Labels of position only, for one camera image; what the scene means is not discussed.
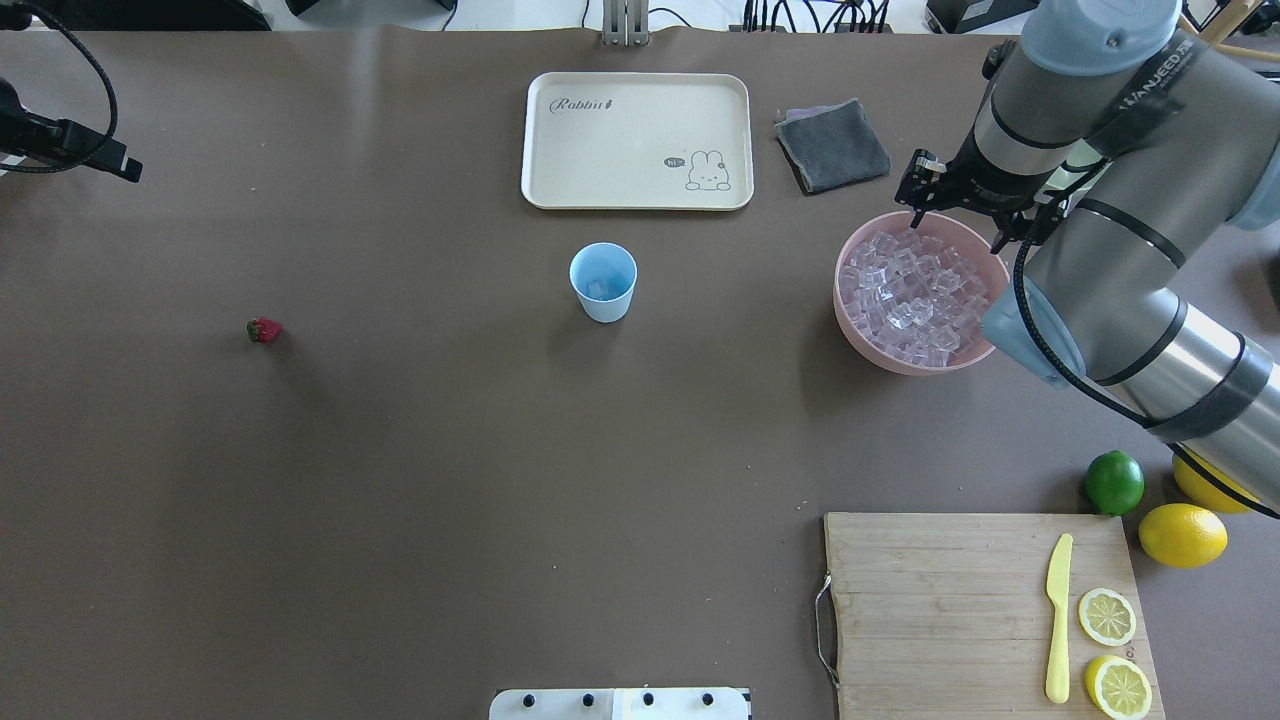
lemon slice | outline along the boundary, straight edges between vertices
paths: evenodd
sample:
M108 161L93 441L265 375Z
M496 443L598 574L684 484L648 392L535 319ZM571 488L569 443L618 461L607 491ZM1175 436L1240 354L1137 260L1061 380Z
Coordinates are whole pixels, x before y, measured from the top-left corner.
M1123 594L1107 588L1094 588L1080 598L1080 625L1100 643L1116 647L1133 639L1138 616Z
M1084 669L1084 687L1093 705L1114 720L1139 720L1151 711L1151 683L1124 657L1094 657Z

blue joint cap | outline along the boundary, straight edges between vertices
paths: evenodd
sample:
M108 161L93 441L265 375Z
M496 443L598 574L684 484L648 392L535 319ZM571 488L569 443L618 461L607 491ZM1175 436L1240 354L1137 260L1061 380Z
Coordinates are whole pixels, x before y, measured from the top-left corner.
M1071 331L1066 329L1062 316L1057 314L1057 310L1030 278L1023 278L1023 287L1027 290L1027 304L1030 306L1032 319L1036 320L1036 329L1073 373L1084 377L1084 357L1071 337ZM1005 288L1005 292L1000 293L1000 297L991 304L991 309L983 315L982 334L1001 352L1018 360L1021 366L1036 373L1042 380L1053 387L1068 387L1066 379L1057 374L1053 364L1044 357L1039 347L1036 347L1036 341L1032 340L1027 325L1023 324L1012 283Z
M1051 73L1098 77L1144 63L1174 36L1179 0L1043 0L1021 49Z
M1271 163L1253 195L1244 201L1240 211L1228 224L1245 231L1262 229L1280 220L1280 146L1271 154Z

blue cup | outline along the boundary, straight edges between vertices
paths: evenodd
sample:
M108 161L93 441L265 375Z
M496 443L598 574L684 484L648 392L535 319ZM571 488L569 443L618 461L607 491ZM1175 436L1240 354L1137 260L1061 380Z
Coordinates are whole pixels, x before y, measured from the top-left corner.
M568 264L568 282L593 320L612 323L631 306L636 261L621 245L595 242L573 256Z

white floor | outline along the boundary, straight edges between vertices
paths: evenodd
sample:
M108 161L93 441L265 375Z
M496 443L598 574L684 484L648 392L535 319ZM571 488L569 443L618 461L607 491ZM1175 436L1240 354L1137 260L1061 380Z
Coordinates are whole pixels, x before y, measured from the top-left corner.
M284 0L248 0L256 4L273 29L338 29L379 24L398 24L419 29L440 29L449 17L435 0L320 0L301 17L293 17ZM579 27L582 12L586 26L600 27L603 0L457 0L458 12L449 31L463 29L550 29ZM831 0L810 0L818 20L826 23L840 8ZM893 32L929 32L924 22L924 0L887 0L888 24ZM744 0L649 0L649 9L667 8L680 13L690 24L707 29L728 29L741 23ZM787 6L796 29L814 32L813 17L803 0L790 0ZM980 32L1016 35L1021 17L993 23ZM681 24L671 13L650 13L653 31Z

gray cloth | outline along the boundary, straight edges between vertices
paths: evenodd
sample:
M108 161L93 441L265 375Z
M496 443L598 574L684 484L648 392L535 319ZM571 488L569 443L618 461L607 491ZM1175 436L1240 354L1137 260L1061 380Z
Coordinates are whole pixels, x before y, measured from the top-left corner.
M856 97L829 108L787 110L777 129L805 192L888 174L888 154Z

